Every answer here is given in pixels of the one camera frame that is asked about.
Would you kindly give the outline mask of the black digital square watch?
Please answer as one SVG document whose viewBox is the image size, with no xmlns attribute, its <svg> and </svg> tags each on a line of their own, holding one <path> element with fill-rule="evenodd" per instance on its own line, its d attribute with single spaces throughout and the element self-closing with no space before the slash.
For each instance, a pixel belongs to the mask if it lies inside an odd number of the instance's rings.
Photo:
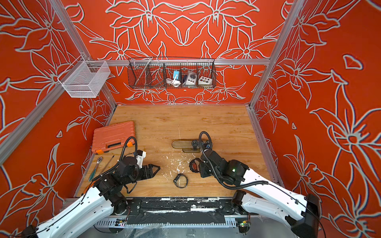
<svg viewBox="0 0 381 238">
<path fill-rule="evenodd" d="M 189 163 L 189 168 L 193 173 L 200 173 L 200 165 L 203 161 L 200 158 L 194 158 Z"/>
</svg>

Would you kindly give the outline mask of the black watch placed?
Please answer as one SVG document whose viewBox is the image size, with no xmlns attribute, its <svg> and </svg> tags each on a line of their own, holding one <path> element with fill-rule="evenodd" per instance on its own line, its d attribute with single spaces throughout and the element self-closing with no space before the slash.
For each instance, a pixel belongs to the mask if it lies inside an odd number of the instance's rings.
<svg viewBox="0 0 381 238">
<path fill-rule="evenodd" d="M 207 140 L 204 144 L 203 144 L 203 149 L 206 150 L 206 149 L 212 149 L 212 144 L 210 143 L 209 140 Z"/>
</svg>

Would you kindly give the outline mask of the black chunky sport watch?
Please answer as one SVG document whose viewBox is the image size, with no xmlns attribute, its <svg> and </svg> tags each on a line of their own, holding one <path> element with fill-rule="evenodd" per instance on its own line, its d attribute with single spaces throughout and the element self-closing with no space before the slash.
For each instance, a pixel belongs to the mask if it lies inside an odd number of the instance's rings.
<svg viewBox="0 0 381 238">
<path fill-rule="evenodd" d="M 189 180 L 186 175 L 179 173 L 173 179 L 173 183 L 177 188 L 183 189 L 188 186 Z"/>
</svg>

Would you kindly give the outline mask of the black watch dark red dial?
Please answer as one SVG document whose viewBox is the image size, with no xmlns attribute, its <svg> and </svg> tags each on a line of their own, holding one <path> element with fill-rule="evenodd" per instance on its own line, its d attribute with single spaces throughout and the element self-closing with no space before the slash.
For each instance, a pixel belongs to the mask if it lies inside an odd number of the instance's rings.
<svg viewBox="0 0 381 238">
<path fill-rule="evenodd" d="M 197 140 L 193 140 L 193 141 L 191 142 L 191 145 L 192 145 L 193 150 L 197 150 L 197 149 L 199 149 L 199 143 L 198 143 Z"/>
</svg>

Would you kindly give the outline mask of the dark wooden watch stand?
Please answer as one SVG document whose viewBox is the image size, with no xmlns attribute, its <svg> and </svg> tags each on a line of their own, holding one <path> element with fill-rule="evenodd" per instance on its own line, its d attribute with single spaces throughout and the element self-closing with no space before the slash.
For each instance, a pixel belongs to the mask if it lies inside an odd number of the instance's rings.
<svg viewBox="0 0 381 238">
<path fill-rule="evenodd" d="M 172 142 L 172 147 L 174 149 L 182 149 L 182 151 L 184 153 L 200 153 L 200 151 L 201 151 L 200 146 L 199 146 L 199 149 L 193 150 L 192 145 L 191 145 L 192 141 L 193 141 L 193 139 L 175 140 Z"/>
</svg>

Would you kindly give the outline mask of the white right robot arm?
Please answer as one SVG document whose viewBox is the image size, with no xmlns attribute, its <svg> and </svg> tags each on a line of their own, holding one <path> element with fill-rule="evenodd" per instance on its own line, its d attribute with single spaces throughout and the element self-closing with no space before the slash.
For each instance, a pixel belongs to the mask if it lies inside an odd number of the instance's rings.
<svg viewBox="0 0 381 238">
<path fill-rule="evenodd" d="M 282 222 L 300 238 L 318 237 L 318 230 L 323 225 L 317 196 L 292 192 L 265 179 L 240 161 L 226 161 L 213 150 L 210 137 L 207 144 L 203 144 L 203 135 L 209 134 L 202 131 L 198 137 L 202 153 L 199 172 L 203 178 L 213 176 L 224 188 L 236 190 L 238 205 L 247 213 Z"/>
</svg>

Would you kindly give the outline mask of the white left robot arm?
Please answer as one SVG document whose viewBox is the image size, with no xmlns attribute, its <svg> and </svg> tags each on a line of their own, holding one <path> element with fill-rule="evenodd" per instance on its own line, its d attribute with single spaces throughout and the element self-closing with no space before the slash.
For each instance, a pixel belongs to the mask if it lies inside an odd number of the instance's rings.
<svg viewBox="0 0 381 238">
<path fill-rule="evenodd" d="M 124 214 L 130 206 L 122 189 L 151 179 L 160 170 L 153 164 L 143 165 L 144 159 L 138 155 L 138 149 L 132 156 L 121 154 L 116 165 L 91 181 L 84 195 L 50 220 L 39 226 L 28 226 L 20 237 L 77 238 L 102 219 Z"/>
</svg>

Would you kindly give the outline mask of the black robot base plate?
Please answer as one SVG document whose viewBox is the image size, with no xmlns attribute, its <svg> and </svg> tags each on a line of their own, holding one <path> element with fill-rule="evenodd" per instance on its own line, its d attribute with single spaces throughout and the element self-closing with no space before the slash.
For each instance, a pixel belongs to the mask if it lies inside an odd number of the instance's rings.
<svg viewBox="0 0 381 238">
<path fill-rule="evenodd" d="M 106 217 L 121 226 L 137 225 L 202 225 L 236 226 L 236 221 L 249 219 L 249 214 L 232 203 L 231 197 L 134 197 L 121 215 Z"/>
</svg>

